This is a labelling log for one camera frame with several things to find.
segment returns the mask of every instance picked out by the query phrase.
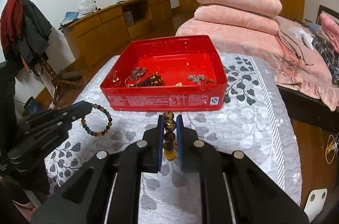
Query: hanging clothes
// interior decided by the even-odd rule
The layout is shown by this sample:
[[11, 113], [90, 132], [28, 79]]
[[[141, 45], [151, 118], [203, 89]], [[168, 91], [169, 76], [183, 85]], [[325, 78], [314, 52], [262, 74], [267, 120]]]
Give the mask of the hanging clothes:
[[21, 39], [22, 19], [22, 1], [7, 0], [0, 17], [0, 39], [4, 54], [11, 51], [11, 42]]
[[[21, 37], [18, 35], [11, 41], [9, 47], [4, 49], [5, 59], [11, 62], [21, 61], [21, 57], [27, 62], [32, 70], [38, 63], [39, 57], [49, 46], [49, 35], [52, 32], [52, 25], [41, 13], [38, 7], [30, 0], [20, 0], [23, 8], [23, 18], [21, 22]], [[11, 4], [6, 5], [4, 11], [9, 15]]]

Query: jewelry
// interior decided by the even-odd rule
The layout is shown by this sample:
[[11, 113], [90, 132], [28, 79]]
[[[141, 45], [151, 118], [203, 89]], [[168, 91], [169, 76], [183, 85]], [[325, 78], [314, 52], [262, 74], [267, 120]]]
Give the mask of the jewelry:
[[136, 83], [134, 86], [161, 86], [162, 78], [158, 72], [153, 73], [151, 76], [147, 77], [141, 83]]
[[199, 84], [200, 85], [200, 81], [204, 81], [205, 80], [205, 75], [203, 74], [199, 74], [199, 75], [188, 75], [187, 79], [189, 79], [190, 81]]
[[166, 111], [163, 113], [165, 118], [165, 130], [166, 133], [164, 134], [164, 156], [167, 160], [172, 161], [175, 159], [175, 148], [174, 148], [174, 140], [175, 134], [173, 133], [174, 129], [177, 127], [177, 124], [174, 121], [174, 114], [171, 111]]
[[135, 85], [135, 84], [128, 84], [128, 83], [126, 83], [127, 80], [131, 80], [131, 77], [129, 76], [129, 77], [126, 78], [126, 80], [125, 80], [125, 85], [126, 85], [126, 86], [129, 87], [129, 86], [134, 86], [134, 85]]
[[143, 77], [147, 72], [145, 67], [136, 67], [131, 72], [131, 81], [135, 81], [136, 79]]
[[107, 123], [107, 126], [106, 126], [106, 129], [104, 129], [104, 131], [102, 132], [94, 132], [94, 131], [91, 131], [89, 129], [89, 127], [86, 125], [86, 120], [85, 118], [81, 119], [81, 123], [82, 123], [82, 127], [87, 131], [88, 134], [92, 135], [92, 136], [104, 136], [106, 133], [108, 133], [108, 130], [111, 128], [112, 126], [112, 116], [110, 115], [110, 113], [104, 109], [102, 106], [100, 105], [97, 105], [97, 104], [93, 104], [93, 108], [96, 108], [98, 110], [100, 110], [101, 112], [103, 112], [107, 118], [108, 118], [108, 123]]

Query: wooden cabinet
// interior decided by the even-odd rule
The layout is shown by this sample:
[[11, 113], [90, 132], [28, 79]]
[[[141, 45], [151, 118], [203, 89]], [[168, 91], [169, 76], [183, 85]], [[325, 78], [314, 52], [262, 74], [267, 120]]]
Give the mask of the wooden cabinet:
[[[129, 11], [134, 24], [127, 28], [123, 12]], [[62, 31], [77, 63], [91, 67], [171, 16], [170, 0], [128, 0], [87, 15]]]

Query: power cord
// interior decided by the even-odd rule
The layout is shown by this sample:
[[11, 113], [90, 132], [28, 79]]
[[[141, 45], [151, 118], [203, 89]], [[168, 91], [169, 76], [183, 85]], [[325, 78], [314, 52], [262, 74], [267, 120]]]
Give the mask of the power cord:
[[[338, 145], [339, 145], [338, 136], [339, 136], [339, 133], [337, 134], [337, 136], [335, 138], [332, 134], [328, 137], [326, 151], [325, 151], [325, 158], [326, 158], [326, 162], [328, 164], [333, 162], [335, 156], [337, 156], [337, 158], [338, 158]], [[327, 154], [329, 154], [331, 151], [334, 151], [334, 154], [333, 154], [332, 160], [330, 162], [328, 162]]]

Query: ring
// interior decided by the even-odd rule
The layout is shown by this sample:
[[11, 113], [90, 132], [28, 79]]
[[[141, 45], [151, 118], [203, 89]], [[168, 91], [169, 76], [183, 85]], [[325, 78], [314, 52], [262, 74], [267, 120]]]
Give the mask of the ring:
[[139, 77], [139, 78], [138, 78], [139, 80], [138, 80], [137, 82], [135, 82], [134, 84], [128, 84], [128, 83], [126, 83], [127, 80], [130, 80], [130, 79], [131, 79], [131, 76], [127, 77], [126, 80], [125, 80], [125, 85], [126, 85], [127, 87], [134, 86], [135, 84], [137, 84], [137, 83], [139, 83], [139, 82], [141, 81], [141, 78]]

